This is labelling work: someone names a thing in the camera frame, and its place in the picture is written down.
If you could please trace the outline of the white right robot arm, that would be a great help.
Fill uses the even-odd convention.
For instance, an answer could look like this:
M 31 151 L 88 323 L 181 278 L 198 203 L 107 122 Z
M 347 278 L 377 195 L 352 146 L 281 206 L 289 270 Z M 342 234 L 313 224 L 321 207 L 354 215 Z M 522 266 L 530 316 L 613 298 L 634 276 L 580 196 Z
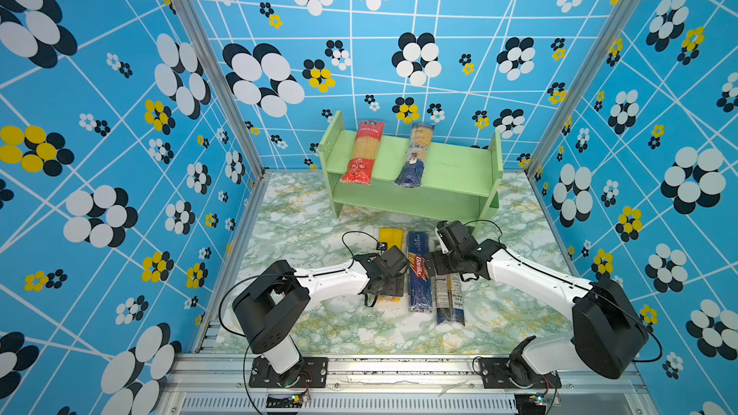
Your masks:
M 459 221 L 439 222 L 435 234 L 440 247 L 427 257 L 430 274 L 501 282 L 571 322 L 570 332 L 529 336 L 510 353 L 510 378 L 520 387 L 566 370 L 590 370 L 617 380 L 653 337 L 622 286 L 610 278 L 590 281 L 559 273 L 514 253 L 499 240 L 476 240 Z

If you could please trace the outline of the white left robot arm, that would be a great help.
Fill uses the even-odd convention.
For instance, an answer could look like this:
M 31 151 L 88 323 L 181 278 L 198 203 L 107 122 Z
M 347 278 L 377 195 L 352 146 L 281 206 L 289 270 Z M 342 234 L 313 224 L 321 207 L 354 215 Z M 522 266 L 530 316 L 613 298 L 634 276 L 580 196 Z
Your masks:
M 378 297 L 408 268 L 396 247 L 319 269 L 294 268 L 282 259 L 236 296 L 232 310 L 251 351 L 278 376 L 287 376 L 302 370 L 303 357 L 290 332 L 306 310 L 344 296 Z

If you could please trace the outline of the blue yellow spaghetti package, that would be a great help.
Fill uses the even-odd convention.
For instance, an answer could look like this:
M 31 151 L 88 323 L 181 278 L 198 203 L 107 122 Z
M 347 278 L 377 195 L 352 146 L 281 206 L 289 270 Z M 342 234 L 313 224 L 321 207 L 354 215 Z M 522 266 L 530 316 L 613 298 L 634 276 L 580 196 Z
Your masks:
M 414 123 L 409 137 L 406 161 L 394 184 L 401 188 L 420 188 L 428 149 L 432 144 L 434 125 Z

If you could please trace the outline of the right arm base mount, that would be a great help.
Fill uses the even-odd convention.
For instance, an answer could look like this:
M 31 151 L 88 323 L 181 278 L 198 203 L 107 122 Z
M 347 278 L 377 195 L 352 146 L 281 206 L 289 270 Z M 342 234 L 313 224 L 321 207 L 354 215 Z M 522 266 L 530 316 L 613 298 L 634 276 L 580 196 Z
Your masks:
M 480 376 L 485 389 L 560 389 L 555 372 L 536 374 L 523 359 L 524 349 L 534 340 L 529 336 L 519 343 L 509 357 L 475 357 L 472 370 Z

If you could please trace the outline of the red spaghetti package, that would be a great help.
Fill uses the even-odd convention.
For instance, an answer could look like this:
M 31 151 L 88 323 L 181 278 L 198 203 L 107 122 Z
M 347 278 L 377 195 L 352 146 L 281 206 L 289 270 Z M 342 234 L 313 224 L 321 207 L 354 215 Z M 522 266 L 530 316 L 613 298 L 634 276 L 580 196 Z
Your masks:
M 363 120 L 359 123 L 352 157 L 341 182 L 345 184 L 365 184 L 365 186 L 371 184 L 374 164 L 384 134 L 384 126 L 386 126 L 384 122 L 375 120 Z

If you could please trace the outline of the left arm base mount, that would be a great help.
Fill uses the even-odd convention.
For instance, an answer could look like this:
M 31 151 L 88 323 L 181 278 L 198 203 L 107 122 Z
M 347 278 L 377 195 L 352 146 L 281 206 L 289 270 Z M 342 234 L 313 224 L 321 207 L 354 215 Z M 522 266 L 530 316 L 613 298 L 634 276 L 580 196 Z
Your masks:
M 250 388 L 325 388 L 329 360 L 326 357 L 300 357 L 286 372 L 278 373 L 265 357 L 257 357 L 247 373 Z

